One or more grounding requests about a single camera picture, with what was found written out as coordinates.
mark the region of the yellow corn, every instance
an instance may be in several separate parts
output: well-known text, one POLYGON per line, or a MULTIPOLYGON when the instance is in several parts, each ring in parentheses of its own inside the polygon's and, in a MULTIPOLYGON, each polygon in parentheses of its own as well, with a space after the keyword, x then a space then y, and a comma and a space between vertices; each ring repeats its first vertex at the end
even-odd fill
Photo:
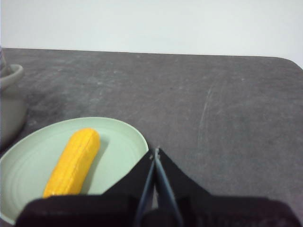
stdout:
POLYGON ((47 182, 43 198, 78 194, 99 148, 100 137, 94 129, 85 128, 75 132, 47 182))

